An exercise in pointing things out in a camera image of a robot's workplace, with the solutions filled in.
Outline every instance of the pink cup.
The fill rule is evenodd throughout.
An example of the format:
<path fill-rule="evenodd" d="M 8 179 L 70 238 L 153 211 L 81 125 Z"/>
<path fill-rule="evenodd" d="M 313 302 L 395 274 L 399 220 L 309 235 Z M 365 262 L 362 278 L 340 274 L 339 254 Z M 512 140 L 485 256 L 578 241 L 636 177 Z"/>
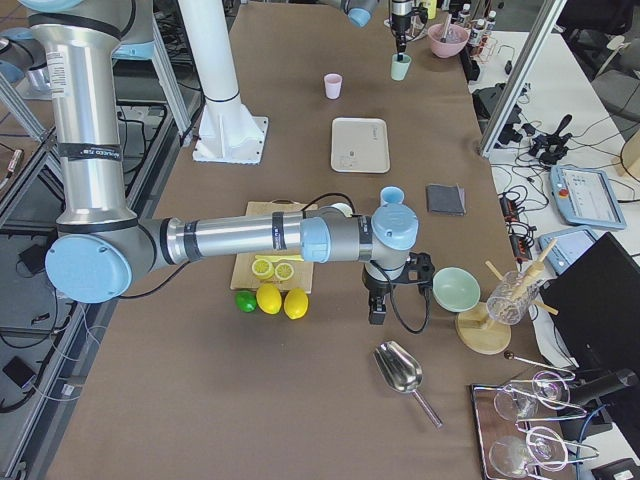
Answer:
<path fill-rule="evenodd" d="M 469 40 L 469 30 L 462 28 L 460 25 L 451 25 L 449 28 L 452 36 L 459 39 L 459 41 L 447 43 L 441 42 L 441 23 L 431 25 L 427 29 L 427 37 L 429 37 L 429 48 L 431 48 L 431 51 L 436 57 L 449 58 L 457 55 L 462 51 L 464 46 L 467 44 L 467 41 Z"/>
<path fill-rule="evenodd" d="M 330 100 L 335 100 L 340 96 L 342 88 L 342 76 L 337 73 L 328 73 L 324 76 L 324 93 Z"/>

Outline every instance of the brown tabletop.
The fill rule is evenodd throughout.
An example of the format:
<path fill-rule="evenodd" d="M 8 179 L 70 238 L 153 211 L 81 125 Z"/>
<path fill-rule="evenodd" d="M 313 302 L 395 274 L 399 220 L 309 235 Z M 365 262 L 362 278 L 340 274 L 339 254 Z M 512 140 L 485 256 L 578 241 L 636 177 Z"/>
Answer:
<path fill-rule="evenodd" d="M 483 262 L 506 271 L 512 255 L 490 167 L 475 153 L 480 132 L 462 69 L 457 58 L 434 58 L 423 40 L 409 47 L 406 80 L 391 80 L 394 42 L 380 13 L 356 29 L 329 7 L 243 5 L 231 39 L 243 102 L 270 119 L 262 163 L 195 163 L 186 149 L 157 216 L 237 216 L 250 200 L 305 202 L 327 191 L 372 213 L 380 188 L 398 185 L 421 222 L 414 250 L 437 268 L 466 268 L 486 298 L 495 280 Z M 331 71 L 344 76 L 335 101 L 322 85 Z M 386 121 L 389 173 L 331 170 L 331 121 L 340 116 Z M 428 213 L 428 183 L 464 187 L 467 215 Z M 466 348 L 454 315 L 435 302 L 421 335 L 392 313 L 370 326 L 356 263 L 316 265 L 301 320 L 243 314 L 229 291 L 233 263 L 204 260 L 155 295 L 120 303 L 48 478 L 479 478 L 468 385 L 500 383 L 522 365 Z M 415 287 L 400 289 L 399 305 L 408 322 L 421 322 Z M 531 357 L 525 323 L 511 348 Z M 421 362 L 441 431 L 384 383 L 372 352 L 390 339 Z"/>

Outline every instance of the wooden cutting board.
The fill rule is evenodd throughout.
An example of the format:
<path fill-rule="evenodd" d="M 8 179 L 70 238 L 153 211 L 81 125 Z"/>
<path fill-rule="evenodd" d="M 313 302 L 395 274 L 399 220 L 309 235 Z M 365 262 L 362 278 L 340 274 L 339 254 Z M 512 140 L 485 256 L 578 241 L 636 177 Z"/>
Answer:
<path fill-rule="evenodd" d="M 247 204 L 246 215 L 266 215 L 273 212 L 297 212 L 304 207 L 302 203 L 274 203 L 274 202 L 249 202 Z M 315 210 L 316 205 L 309 207 L 309 210 Z M 299 262 L 291 260 L 282 260 L 289 263 L 294 274 L 289 280 L 279 281 L 275 276 L 268 280 L 258 280 L 251 272 L 251 264 L 256 259 L 256 255 L 297 255 L 299 250 L 267 250 L 257 253 L 240 253 L 236 255 L 236 263 L 233 266 L 231 275 L 232 290 L 257 290 L 262 283 L 273 283 L 281 292 L 288 292 L 292 288 L 302 288 L 307 294 L 311 293 L 311 284 L 313 281 L 313 262 Z"/>

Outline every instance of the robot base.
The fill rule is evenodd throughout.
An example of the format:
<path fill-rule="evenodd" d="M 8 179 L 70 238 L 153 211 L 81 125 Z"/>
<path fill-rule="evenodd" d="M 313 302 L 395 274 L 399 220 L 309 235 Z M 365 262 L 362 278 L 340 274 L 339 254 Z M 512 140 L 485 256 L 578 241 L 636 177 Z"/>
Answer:
<path fill-rule="evenodd" d="M 262 132 L 262 136 L 247 138 L 240 145 L 231 147 L 224 142 L 224 124 L 216 129 L 217 132 L 209 135 L 208 128 L 200 129 L 200 140 L 196 143 L 193 151 L 193 159 L 197 162 L 222 162 L 222 163 L 243 163 L 257 165 L 262 159 L 262 150 L 267 136 L 269 119 L 267 117 L 249 117 L 253 119 L 255 126 Z"/>

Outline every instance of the table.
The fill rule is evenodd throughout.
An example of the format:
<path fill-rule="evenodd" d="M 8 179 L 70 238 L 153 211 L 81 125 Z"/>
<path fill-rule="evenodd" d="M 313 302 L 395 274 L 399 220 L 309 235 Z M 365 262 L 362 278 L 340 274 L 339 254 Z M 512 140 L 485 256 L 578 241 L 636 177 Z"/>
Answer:
<path fill-rule="evenodd" d="M 394 184 L 421 222 L 414 250 L 437 268 L 471 271 L 486 298 L 495 280 L 484 260 L 504 270 L 512 257 L 490 167 L 475 153 L 480 132 L 462 69 L 416 43 L 406 80 L 392 81 L 383 16 L 357 30 L 329 7 L 242 6 L 232 48 L 244 103 L 270 118 L 262 163 L 201 164 L 183 151 L 157 216 L 242 215 L 250 200 L 304 202 L 326 191 L 372 212 L 380 188 Z M 329 71 L 344 76 L 336 101 L 323 94 Z M 389 173 L 331 171 L 339 116 L 387 122 Z M 465 187 L 467 215 L 429 214 L 431 182 Z M 302 320 L 242 314 L 228 291 L 233 260 L 199 262 L 157 294 L 121 302 L 48 478 L 479 478 L 468 385 L 503 382 L 522 365 L 464 347 L 453 314 L 435 304 L 423 335 L 391 314 L 368 325 L 355 263 L 316 266 Z M 399 304 L 409 321 L 421 320 L 414 288 L 399 292 Z M 382 380 L 372 353 L 390 339 L 422 363 L 422 391 L 442 431 Z M 536 356 L 530 325 L 514 328 L 511 348 Z"/>
<path fill-rule="evenodd" d="M 488 61 L 482 64 L 481 76 L 478 81 L 469 84 L 469 90 L 473 92 L 477 88 L 490 87 L 497 83 L 505 82 L 507 75 L 504 72 L 504 65 L 512 58 L 515 62 L 526 37 L 526 32 L 494 32 L 492 38 L 497 43 L 493 47 L 493 55 L 488 57 Z M 507 46 L 515 49 L 515 56 L 512 57 L 513 50 Z M 638 191 L 640 186 L 634 185 L 634 181 L 628 175 L 625 176 L 614 165 L 618 162 L 615 155 L 620 153 L 624 139 L 619 134 L 613 120 L 609 118 L 609 113 L 603 107 L 593 88 L 591 88 L 589 81 L 561 35 L 549 35 L 527 78 L 527 82 L 531 84 L 530 93 L 527 99 L 522 98 L 519 102 L 525 122 L 539 121 L 541 122 L 541 126 L 538 127 L 540 130 L 552 132 L 557 128 L 560 119 L 565 114 L 570 113 L 573 119 L 569 126 L 563 130 L 563 133 L 571 132 L 577 136 L 586 131 L 578 139 L 581 144 L 596 144 L 604 140 L 597 145 L 597 148 L 601 151 L 582 147 L 575 141 L 570 141 L 568 146 L 571 150 L 565 158 L 560 160 L 559 165 L 571 164 L 580 168 L 602 167 L 610 179 L 633 186 Z M 522 146 L 525 145 L 527 145 L 527 142 L 523 141 Z M 492 164 L 513 165 L 515 158 L 522 151 L 494 149 L 489 160 Z M 518 178 L 515 175 L 509 177 L 508 173 L 500 168 L 494 168 L 493 174 L 498 192 L 504 191 L 509 185 L 524 185 L 532 192 L 533 198 L 542 199 L 540 195 L 532 190 L 530 185 L 527 185 L 525 179 Z M 531 175 L 531 177 L 535 179 L 539 188 L 542 188 L 551 200 L 547 208 L 526 213 L 528 223 L 538 227 L 536 237 L 543 233 L 568 228 L 569 226 L 564 223 L 551 197 L 548 174 L 545 173 L 540 177 Z M 630 190 L 620 183 L 612 182 L 612 186 L 618 199 L 632 198 Z M 621 208 L 628 226 L 625 230 L 612 233 L 629 253 L 638 253 L 640 252 L 640 205 L 622 204 Z M 601 234 L 603 231 L 596 230 L 596 233 Z M 539 252 L 537 245 L 534 249 L 535 252 Z M 544 275 L 546 278 L 555 276 L 549 266 L 546 267 Z M 549 314 L 540 311 L 534 325 L 538 346 L 545 358 L 558 366 L 565 365 L 566 357 L 559 351 Z M 597 446 L 601 453 L 599 458 L 585 463 L 588 468 L 594 468 L 626 457 L 635 458 L 636 462 L 638 462 L 637 456 L 615 425 L 610 432 L 590 437 L 588 443 Z"/>

